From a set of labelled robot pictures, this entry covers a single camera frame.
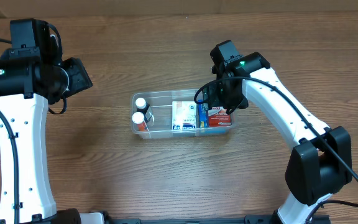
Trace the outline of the red Panadol box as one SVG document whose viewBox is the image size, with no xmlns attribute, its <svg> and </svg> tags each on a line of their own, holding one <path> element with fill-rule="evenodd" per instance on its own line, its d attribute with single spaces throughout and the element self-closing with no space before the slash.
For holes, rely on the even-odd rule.
<svg viewBox="0 0 358 224">
<path fill-rule="evenodd" d="M 209 127 L 220 127 L 230 126 L 231 116 L 226 113 L 226 109 L 222 106 L 212 107 L 208 110 L 208 126 Z"/>
</svg>

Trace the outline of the white and blue box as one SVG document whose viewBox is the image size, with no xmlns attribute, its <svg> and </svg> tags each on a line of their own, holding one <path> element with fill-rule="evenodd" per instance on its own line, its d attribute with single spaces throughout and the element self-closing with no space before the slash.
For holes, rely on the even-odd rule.
<svg viewBox="0 0 358 224">
<path fill-rule="evenodd" d="M 172 102 L 172 129 L 196 128 L 196 103 L 194 101 Z"/>
</svg>

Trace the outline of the black bottle white cap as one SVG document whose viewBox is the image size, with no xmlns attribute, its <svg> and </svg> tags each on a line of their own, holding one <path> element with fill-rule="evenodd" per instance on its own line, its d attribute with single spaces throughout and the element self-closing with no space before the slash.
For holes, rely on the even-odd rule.
<svg viewBox="0 0 358 224">
<path fill-rule="evenodd" d="M 141 112 L 145 117 L 145 122 L 154 122 L 154 116 L 150 104 L 144 98 L 138 98 L 135 101 L 137 112 Z"/>
</svg>

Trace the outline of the orange tube white cap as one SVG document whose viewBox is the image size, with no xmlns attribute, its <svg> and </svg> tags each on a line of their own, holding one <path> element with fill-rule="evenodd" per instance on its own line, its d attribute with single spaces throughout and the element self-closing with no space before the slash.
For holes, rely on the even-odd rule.
<svg viewBox="0 0 358 224">
<path fill-rule="evenodd" d="M 147 123 L 145 122 L 145 116 L 141 112 L 135 112 L 132 115 L 132 122 L 135 124 L 138 131 L 148 131 Z"/>
</svg>

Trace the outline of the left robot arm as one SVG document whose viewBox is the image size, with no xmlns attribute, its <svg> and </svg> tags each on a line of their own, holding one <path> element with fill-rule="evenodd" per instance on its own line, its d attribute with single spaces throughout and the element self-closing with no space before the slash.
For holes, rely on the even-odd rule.
<svg viewBox="0 0 358 224">
<path fill-rule="evenodd" d="M 81 60 L 63 59 L 52 24 L 19 19 L 10 31 L 10 47 L 0 58 L 0 223 L 79 223 L 79 211 L 58 210 L 52 195 L 46 118 L 53 104 L 92 82 Z"/>
</svg>

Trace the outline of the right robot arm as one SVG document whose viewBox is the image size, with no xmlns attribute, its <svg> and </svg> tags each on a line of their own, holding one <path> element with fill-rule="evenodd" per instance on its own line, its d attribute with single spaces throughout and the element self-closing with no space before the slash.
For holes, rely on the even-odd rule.
<svg viewBox="0 0 358 224">
<path fill-rule="evenodd" d="M 216 80 L 198 90 L 199 102 L 227 114 L 253 102 L 277 128 L 291 150 L 285 172 L 290 190 L 271 215 L 248 215 L 246 223 L 330 223 L 316 211 L 351 182 L 351 137 L 342 127 L 330 128 L 313 116 L 281 83 L 258 52 L 240 54 L 231 40 L 210 52 Z"/>
</svg>

